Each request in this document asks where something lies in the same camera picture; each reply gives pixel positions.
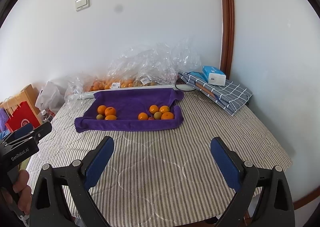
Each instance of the red paper bag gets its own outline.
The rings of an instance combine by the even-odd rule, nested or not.
[[[17,109],[15,109],[12,117],[7,120],[7,123],[5,125],[11,132],[14,132],[15,130],[20,129],[22,126],[25,126],[28,123],[31,123],[33,125],[33,128],[37,128],[40,126],[40,123],[37,117],[32,112],[30,106],[26,101],[24,101],[20,103]]]

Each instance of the light switch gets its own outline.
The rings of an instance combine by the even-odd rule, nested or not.
[[[89,7],[89,0],[75,0],[76,11],[80,11],[82,9]]]

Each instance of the human hand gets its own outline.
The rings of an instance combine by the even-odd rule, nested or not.
[[[31,207],[31,188],[27,185],[29,180],[29,173],[26,170],[20,170],[18,180],[13,184],[12,188],[15,193],[20,193],[18,201],[18,208],[23,211],[26,215],[30,213]],[[4,199],[8,204],[12,204],[12,197],[7,190],[1,190]]]

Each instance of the bottle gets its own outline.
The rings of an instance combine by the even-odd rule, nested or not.
[[[42,110],[41,111],[41,120],[42,120],[43,123],[45,123],[47,121],[51,122],[52,119],[53,119],[53,116],[50,113],[47,113],[46,110]]]

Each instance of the quilted mattress cover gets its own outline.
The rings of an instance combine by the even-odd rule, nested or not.
[[[287,153],[247,106],[230,116],[199,91],[185,93],[178,105],[184,122],[177,129],[153,132],[86,131],[74,126],[94,99],[63,106],[52,121],[52,132],[39,143],[27,167],[34,190],[42,165],[69,165],[82,159],[104,136],[115,151],[97,185],[89,190],[111,226],[179,226],[223,213],[234,190],[223,179],[210,153],[220,136],[242,160],[258,167],[291,165]],[[71,214],[79,217],[68,187]],[[261,192],[257,188],[255,195]]]

